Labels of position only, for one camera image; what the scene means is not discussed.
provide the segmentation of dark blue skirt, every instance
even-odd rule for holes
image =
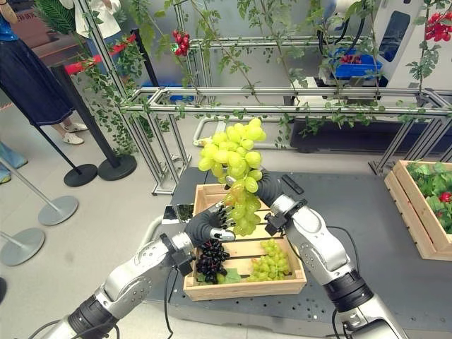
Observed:
[[[22,41],[0,41],[0,88],[32,125],[59,124],[73,105],[49,69]]]

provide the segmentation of grape bunch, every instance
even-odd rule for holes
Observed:
[[[230,257],[229,253],[225,252],[218,239],[211,239],[202,244],[200,248],[203,253],[196,263],[196,271],[204,274],[206,283],[221,283],[225,280],[225,275],[227,275],[222,262]]]
[[[261,246],[266,252],[260,259],[253,258],[253,273],[246,279],[248,283],[256,281],[284,280],[289,274],[289,261],[287,254],[281,250],[276,241],[272,238],[266,242],[261,242]]]
[[[254,118],[247,125],[240,123],[217,132],[212,138],[204,140],[198,168],[211,170],[221,184],[226,176],[236,181],[223,200],[228,208],[228,222],[234,225],[234,233],[241,236],[251,234],[261,222],[255,212],[261,202],[254,195],[258,190],[257,181],[262,179],[262,157],[253,149],[254,141],[264,141],[267,135],[261,128],[261,120]]]
[[[179,47],[174,52],[176,55],[183,55],[186,57],[186,54],[189,52],[190,48],[190,34],[183,32],[180,33],[177,30],[173,30],[172,36],[175,38],[176,43]]]
[[[444,20],[452,20],[452,12],[447,12],[444,15],[435,13],[427,25],[425,39],[438,42],[441,40],[449,41],[451,39],[452,25],[444,24]]]

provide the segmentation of red barrier rope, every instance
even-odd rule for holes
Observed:
[[[136,36],[135,36],[135,33],[134,33],[130,37],[127,38],[127,42],[123,42],[121,44],[114,45],[112,47],[113,51],[110,52],[110,55],[115,55],[115,54],[120,53],[120,51],[125,49],[128,44],[130,44],[131,42],[135,41],[135,39],[136,39]],[[93,57],[93,59],[94,59],[94,61],[90,62],[89,64],[87,64],[86,63],[87,61],[84,60],[84,61],[76,62],[74,64],[65,65],[64,68],[66,69],[67,74],[71,75],[71,74],[76,74],[78,72],[84,71],[87,68],[91,67],[92,65],[96,65],[96,64],[102,62],[102,58],[100,57],[99,54],[95,55]]]

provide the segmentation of gray floor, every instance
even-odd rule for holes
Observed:
[[[191,144],[198,121],[187,118],[180,124],[188,153],[198,161],[199,149]],[[206,133],[213,129],[208,126]],[[265,126],[267,131],[274,126]],[[45,131],[78,165],[99,165],[103,156],[88,132],[81,133],[85,143],[63,144],[57,133]],[[128,260],[140,244],[149,223],[163,213],[169,196],[151,196],[154,181],[140,156],[137,170],[117,182],[96,178],[88,185],[69,188],[63,183],[68,165],[28,124],[23,115],[10,107],[0,111],[0,138],[22,153],[29,164],[20,169],[33,184],[49,197],[74,195],[80,201],[76,214],[55,227],[43,227],[37,221],[41,200],[17,178],[0,186],[0,226],[9,234],[29,227],[45,231],[41,251],[17,267],[0,266],[8,282],[8,292],[0,306],[2,338],[27,338],[42,324],[72,312],[108,273]],[[298,172],[371,173],[367,162],[373,155],[303,155],[292,151],[263,151],[263,165],[270,170]],[[170,319],[174,338],[292,338],[255,328],[224,328]],[[121,337],[128,339],[166,338],[162,309],[142,304],[120,321]]]

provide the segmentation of gray platform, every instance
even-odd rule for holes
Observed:
[[[452,338],[452,262],[422,260],[387,191],[383,179],[352,174],[293,174],[305,190],[303,197],[320,212],[327,225],[352,234],[361,261],[361,274],[395,314],[411,338]],[[196,184],[215,178],[197,169],[181,177],[173,204],[193,203]],[[284,186],[285,193],[299,198]],[[182,225],[162,225],[157,233],[177,232]],[[350,240],[332,230],[352,260]],[[160,303],[165,274],[158,273],[148,302]],[[332,334],[333,306],[323,288],[307,272],[308,283],[298,295],[192,302],[182,291],[182,277],[174,283],[170,314],[215,324],[263,326],[278,333],[324,337]],[[422,335],[421,331],[433,333]]]

